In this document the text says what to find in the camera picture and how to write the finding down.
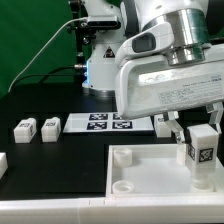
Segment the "cable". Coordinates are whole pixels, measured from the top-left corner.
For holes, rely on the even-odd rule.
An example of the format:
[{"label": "cable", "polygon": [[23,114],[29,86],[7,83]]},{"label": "cable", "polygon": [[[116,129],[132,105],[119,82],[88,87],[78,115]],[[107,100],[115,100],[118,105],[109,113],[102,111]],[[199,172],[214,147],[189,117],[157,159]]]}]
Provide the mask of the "cable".
[{"label": "cable", "polygon": [[46,81],[48,78],[49,78],[49,75],[50,74],[55,74],[57,72],[60,72],[60,71],[64,71],[64,70],[69,70],[69,69],[75,69],[74,66],[72,65],[69,65],[69,66],[63,66],[63,67],[60,67],[60,68],[56,68],[54,70],[52,70],[51,72],[49,72],[45,77],[43,77],[39,83],[43,83],[44,81]]},{"label": "cable", "polygon": [[37,57],[45,50],[45,48],[54,40],[54,38],[63,30],[68,24],[76,22],[76,21],[83,21],[86,20],[87,18],[80,18],[80,19],[73,19],[68,22],[66,22],[53,36],[52,38],[41,48],[41,50],[34,56],[34,58],[28,63],[28,65],[15,77],[15,79],[12,81],[12,83],[9,86],[8,92],[11,91],[12,86],[14,82],[30,67],[30,65],[37,59]]},{"label": "cable", "polygon": [[52,77],[52,76],[54,76],[54,77],[61,77],[61,76],[63,76],[63,77],[74,77],[74,76],[78,76],[78,75],[80,75],[80,74],[72,74],[72,75],[61,75],[61,74],[43,74],[43,75],[28,75],[28,76],[25,76],[25,77],[22,77],[22,78],[20,78],[20,79],[17,79],[14,83],[13,83],[13,85],[12,85],[12,89],[20,82],[20,81],[22,81],[22,80],[24,80],[24,79],[28,79],[28,78],[33,78],[33,77],[45,77],[45,76],[49,76],[49,77]]}]

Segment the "white box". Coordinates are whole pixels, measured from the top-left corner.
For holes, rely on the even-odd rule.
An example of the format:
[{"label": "white box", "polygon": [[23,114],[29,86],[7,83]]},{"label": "white box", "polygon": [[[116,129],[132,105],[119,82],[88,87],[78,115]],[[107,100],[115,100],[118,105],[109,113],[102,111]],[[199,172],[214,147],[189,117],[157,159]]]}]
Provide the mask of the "white box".
[{"label": "white box", "polygon": [[15,142],[30,143],[36,132],[37,127],[36,127],[36,120],[34,118],[22,120],[14,129]]},{"label": "white box", "polygon": [[47,119],[41,129],[43,142],[57,142],[60,132],[60,119],[57,117]]},{"label": "white box", "polygon": [[158,138],[170,138],[172,135],[172,131],[165,123],[162,114],[154,116],[154,129]]}]

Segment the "white plastic housing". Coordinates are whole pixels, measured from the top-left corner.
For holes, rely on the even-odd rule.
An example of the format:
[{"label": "white plastic housing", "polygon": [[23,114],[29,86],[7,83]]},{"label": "white plastic housing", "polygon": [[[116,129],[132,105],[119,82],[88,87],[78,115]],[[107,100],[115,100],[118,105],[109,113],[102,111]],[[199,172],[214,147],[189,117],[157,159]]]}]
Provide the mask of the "white plastic housing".
[{"label": "white plastic housing", "polygon": [[[154,50],[136,53],[133,50],[133,41],[143,35],[152,34],[155,37],[156,47]],[[150,56],[152,54],[163,52],[170,48],[174,43],[174,34],[170,23],[164,22],[158,24],[128,40],[126,40],[119,48],[115,63],[118,67],[122,67],[128,60]]]},{"label": "white plastic housing", "polygon": [[199,9],[206,15],[208,0],[135,0],[140,30],[153,19],[181,9]]},{"label": "white plastic housing", "polygon": [[224,45],[205,50],[206,60],[169,66],[162,55],[133,59],[116,77],[123,119],[181,111],[224,100]]},{"label": "white plastic housing", "polygon": [[41,129],[42,141],[57,142],[60,133],[61,133],[60,119],[57,117],[47,119]]},{"label": "white plastic housing", "polygon": [[37,127],[36,120],[34,118],[22,120],[14,129],[15,142],[30,143],[36,132]]}]

